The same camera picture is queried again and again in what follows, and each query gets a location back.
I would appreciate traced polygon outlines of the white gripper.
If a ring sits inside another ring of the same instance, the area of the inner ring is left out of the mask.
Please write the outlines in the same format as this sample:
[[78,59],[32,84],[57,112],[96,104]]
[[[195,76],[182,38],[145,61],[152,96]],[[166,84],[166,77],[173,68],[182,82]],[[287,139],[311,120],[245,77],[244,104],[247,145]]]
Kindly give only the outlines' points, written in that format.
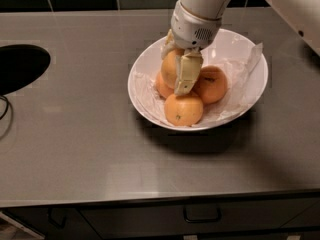
[[221,22],[221,18],[211,20],[198,17],[188,12],[181,1],[176,3],[171,17],[171,29],[161,47],[161,58],[164,59],[176,45],[186,49],[183,55],[176,57],[174,93],[177,96],[190,93],[197,82],[203,64],[200,50],[213,42]]

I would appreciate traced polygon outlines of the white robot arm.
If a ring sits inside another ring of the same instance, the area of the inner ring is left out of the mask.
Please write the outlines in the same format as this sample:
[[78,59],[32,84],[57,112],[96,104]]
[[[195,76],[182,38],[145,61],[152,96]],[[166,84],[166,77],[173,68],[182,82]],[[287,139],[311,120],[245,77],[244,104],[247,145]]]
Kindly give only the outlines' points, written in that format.
[[[211,45],[221,28],[223,14],[232,0],[178,0],[162,54],[175,48],[177,58],[174,93],[188,94],[195,85],[203,63],[201,51]],[[320,0],[265,0],[284,21],[320,54]]]

